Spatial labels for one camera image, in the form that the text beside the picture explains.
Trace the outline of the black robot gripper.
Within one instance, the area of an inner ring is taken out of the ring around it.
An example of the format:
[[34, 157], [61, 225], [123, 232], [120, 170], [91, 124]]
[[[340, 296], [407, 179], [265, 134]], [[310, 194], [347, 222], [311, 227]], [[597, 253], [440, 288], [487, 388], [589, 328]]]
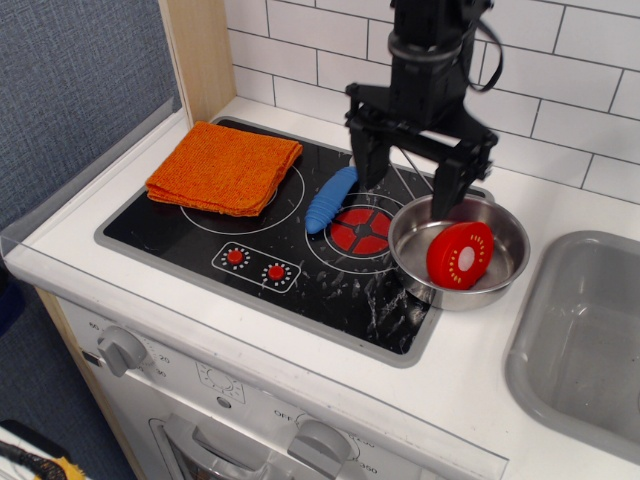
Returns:
[[388, 86], [351, 83], [346, 114], [364, 189], [385, 177], [391, 147], [434, 161], [432, 218], [443, 220], [469, 186], [486, 176], [498, 137], [464, 106], [473, 49], [393, 47]]

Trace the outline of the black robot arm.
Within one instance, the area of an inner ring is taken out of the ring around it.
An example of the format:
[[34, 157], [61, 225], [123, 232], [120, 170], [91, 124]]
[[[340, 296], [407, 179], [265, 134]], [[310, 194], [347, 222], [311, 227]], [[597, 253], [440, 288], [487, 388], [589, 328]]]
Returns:
[[389, 151], [404, 149], [437, 163], [431, 216], [442, 220], [469, 186], [484, 179], [498, 137], [476, 120], [464, 100], [475, 35], [489, 1], [394, 1], [389, 86], [352, 83], [346, 125], [360, 184], [386, 175]]

